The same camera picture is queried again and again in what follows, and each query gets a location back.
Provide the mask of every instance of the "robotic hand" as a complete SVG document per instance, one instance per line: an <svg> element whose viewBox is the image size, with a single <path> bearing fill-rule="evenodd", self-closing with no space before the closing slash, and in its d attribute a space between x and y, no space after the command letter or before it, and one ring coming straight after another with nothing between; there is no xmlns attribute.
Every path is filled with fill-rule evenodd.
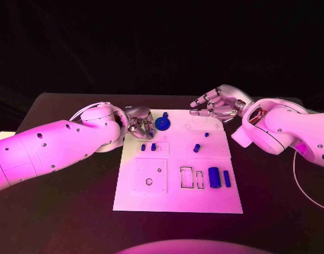
<svg viewBox="0 0 324 254"><path fill-rule="evenodd" d="M230 85L211 90L191 107L204 102L208 109L191 110L191 115L212 116L222 123L235 115L241 117L241 126L231 137L243 147L254 143L277 155L290 146L309 162L324 166L324 113L283 99L254 101Z"/></svg>
<svg viewBox="0 0 324 254"><path fill-rule="evenodd" d="M100 102L81 109L69 121L45 124L0 140L0 190L68 167L94 152L111 151L123 145L126 133L140 139L153 137L150 109L121 110Z"/></svg>

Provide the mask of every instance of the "black backdrop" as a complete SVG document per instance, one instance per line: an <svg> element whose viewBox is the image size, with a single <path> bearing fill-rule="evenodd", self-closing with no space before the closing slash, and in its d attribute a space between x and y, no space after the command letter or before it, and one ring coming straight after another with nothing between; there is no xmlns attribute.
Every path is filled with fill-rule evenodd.
<svg viewBox="0 0 324 254"><path fill-rule="evenodd" d="M250 2L0 1L0 130L43 92L201 95L231 84L324 110L324 4Z"/></svg>

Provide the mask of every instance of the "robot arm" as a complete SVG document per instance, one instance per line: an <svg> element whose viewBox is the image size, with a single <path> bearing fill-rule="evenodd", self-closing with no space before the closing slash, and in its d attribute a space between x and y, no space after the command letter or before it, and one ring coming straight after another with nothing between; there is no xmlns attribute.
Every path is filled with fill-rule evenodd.
<svg viewBox="0 0 324 254"><path fill-rule="evenodd" d="M147 107L121 110L110 103L95 105L78 112L79 121L45 124L0 140L0 190L68 167L94 152L120 147L127 132L137 138L152 138L155 126Z"/></svg>
<svg viewBox="0 0 324 254"><path fill-rule="evenodd" d="M324 113L313 114L283 99L267 98L254 102L228 85L211 90L191 107L204 101L208 109L191 110L191 115L212 116L222 122L241 116L241 126L231 137L243 147L254 143L277 155L290 146L309 162L324 166Z"/></svg>

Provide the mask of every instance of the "black table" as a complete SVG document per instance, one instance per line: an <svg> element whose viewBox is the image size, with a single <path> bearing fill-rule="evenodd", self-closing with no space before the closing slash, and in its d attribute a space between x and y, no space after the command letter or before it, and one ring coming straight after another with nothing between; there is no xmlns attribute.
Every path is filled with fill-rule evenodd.
<svg viewBox="0 0 324 254"><path fill-rule="evenodd" d="M42 94L17 132L61 119L88 104L188 109L195 96ZM123 148L0 191L0 253L114 253L168 239L227 241L274 253L324 253L324 209L302 195L293 150L274 156L230 138L244 214L113 211ZM296 159L298 179L324 205L324 168Z"/></svg>

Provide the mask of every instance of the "blue object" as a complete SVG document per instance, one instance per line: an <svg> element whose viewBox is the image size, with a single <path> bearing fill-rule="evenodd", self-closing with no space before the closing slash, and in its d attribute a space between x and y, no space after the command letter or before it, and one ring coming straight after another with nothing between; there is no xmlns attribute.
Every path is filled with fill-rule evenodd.
<svg viewBox="0 0 324 254"><path fill-rule="evenodd" d="M208 168L208 174L209 174L209 187L220 188L221 187L221 178L220 178L218 168L215 168L215 167Z"/></svg>
<svg viewBox="0 0 324 254"><path fill-rule="evenodd" d="M198 149L199 149L199 144L195 144L194 152L198 152Z"/></svg>
<svg viewBox="0 0 324 254"><path fill-rule="evenodd" d="M163 116L156 119L155 125L156 125L156 129L160 131L165 131L169 128L170 122L168 119L168 112L165 112Z"/></svg>
<svg viewBox="0 0 324 254"><path fill-rule="evenodd" d="M230 187L231 186L231 181L228 179L228 171L227 170L222 172L222 175L224 175L225 187Z"/></svg>

